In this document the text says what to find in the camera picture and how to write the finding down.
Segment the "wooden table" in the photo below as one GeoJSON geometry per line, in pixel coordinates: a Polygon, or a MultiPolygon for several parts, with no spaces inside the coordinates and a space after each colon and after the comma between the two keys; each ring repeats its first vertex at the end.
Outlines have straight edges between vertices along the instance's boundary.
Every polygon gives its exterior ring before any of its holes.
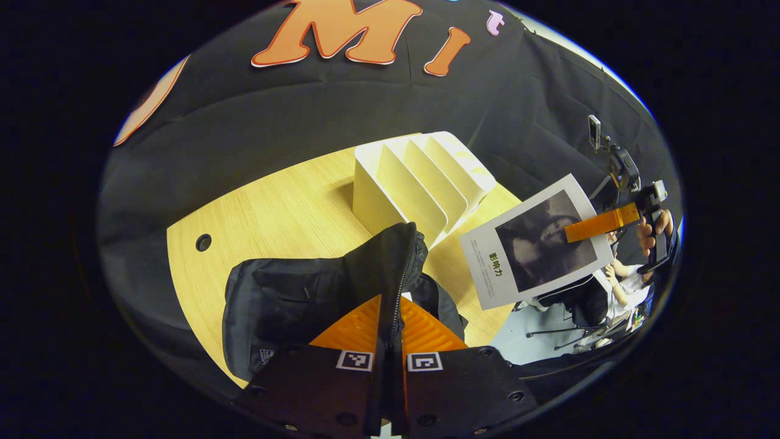
{"type": "MultiPolygon", "coordinates": [[[[222,351],[222,312],[230,270],[247,259],[336,258],[371,234],[352,214],[355,148],[323,155],[240,187],[168,228],[168,261],[179,304],[209,356],[239,386],[222,351]],[[196,249],[202,234],[211,247],[196,249]]],[[[520,201],[500,184],[472,216],[430,251],[424,272],[469,320],[466,344],[490,344],[512,305],[483,311],[458,236],[520,201]]]]}

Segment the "orange letter cutout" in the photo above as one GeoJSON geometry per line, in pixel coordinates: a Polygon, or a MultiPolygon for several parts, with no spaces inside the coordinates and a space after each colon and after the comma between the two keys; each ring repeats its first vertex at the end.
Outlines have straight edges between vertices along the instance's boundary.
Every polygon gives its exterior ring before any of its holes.
{"type": "Polygon", "coordinates": [[[314,29],[317,49],[323,58],[331,58],[350,40],[365,30],[346,57],[357,62],[390,64],[395,61],[395,43],[404,27],[423,10],[406,0],[382,0],[360,13],[352,0],[292,0],[296,3],[287,20],[276,32],[271,45],[252,58],[255,67],[298,62],[309,55],[303,37],[314,29]]]}
{"type": "Polygon", "coordinates": [[[457,27],[449,28],[449,38],[447,42],[439,49],[439,53],[429,62],[425,63],[425,73],[430,73],[437,77],[443,77],[449,72],[449,63],[455,59],[460,49],[471,42],[471,37],[466,32],[457,27]]]}

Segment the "camera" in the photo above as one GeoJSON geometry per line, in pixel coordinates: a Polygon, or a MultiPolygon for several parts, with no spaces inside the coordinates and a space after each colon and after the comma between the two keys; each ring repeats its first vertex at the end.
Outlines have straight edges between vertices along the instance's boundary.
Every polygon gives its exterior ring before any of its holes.
{"type": "Polygon", "coordinates": [[[596,116],[592,114],[587,117],[587,131],[590,144],[593,145],[593,149],[598,152],[599,148],[601,148],[601,121],[596,119],[596,116]]]}

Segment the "zipper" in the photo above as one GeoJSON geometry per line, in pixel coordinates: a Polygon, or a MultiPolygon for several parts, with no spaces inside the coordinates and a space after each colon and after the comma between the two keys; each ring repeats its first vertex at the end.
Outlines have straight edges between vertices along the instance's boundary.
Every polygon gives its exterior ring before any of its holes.
{"type": "Polygon", "coordinates": [[[398,296],[395,300],[395,309],[393,310],[392,315],[392,330],[391,335],[392,338],[389,340],[389,345],[391,347],[395,346],[395,336],[398,334],[399,330],[399,319],[401,314],[401,291],[403,289],[403,281],[406,279],[406,274],[409,272],[409,264],[412,260],[412,257],[417,255],[417,233],[413,235],[412,238],[413,243],[413,250],[406,256],[406,262],[404,263],[403,271],[401,272],[401,281],[398,286],[398,291],[396,292],[396,295],[398,296]]]}

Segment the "black fabric backdrop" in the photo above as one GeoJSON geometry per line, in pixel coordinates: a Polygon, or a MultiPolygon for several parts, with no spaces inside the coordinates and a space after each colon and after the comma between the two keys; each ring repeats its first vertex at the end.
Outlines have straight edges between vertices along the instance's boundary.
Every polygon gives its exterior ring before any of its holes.
{"type": "MultiPolygon", "coordinates": [[[[358,10],[373,4],[355,3],[358,10]]],[[[568,173],[589,194],[605,176],[604,157],[587,141],[586,118],[593,113],[603,132],[632,154],[645,184],[664,180],[666,207],[679,223],[680,186],[668,147],[628,91],[587,60],[527,31],[510,11],[501,9],[506,25],[490,35],[485,20],[495,3],[418,4],[424,12],[407,24],[389,66],[352,62],[343,52],[323,59],[309,31],[303,43],[313,49],[304,60],[252,67],[252,56],[268,46],[292,6],[257,14],[194,51],[157,111],[112,150],[97,219],[106,280],[152,344],[170,337],[162,334],[179,334],[176,351],[189,352],[204,367],[181,372],[191,382],[209,377],[232,393],[227,377],[212,377],[216,366],[208,365],[179,307],[166,228],[233,189],[319,155],[445,130],[521,200],[568,173]],[[450,26],[472,41],[447,76],[428,75],[423,65],[450,26]]],[[[636,249],[635,240],[626,234],[621,249],[636,249]]],[[[620,258],[643,261],[636,250],[620,258]]]]}

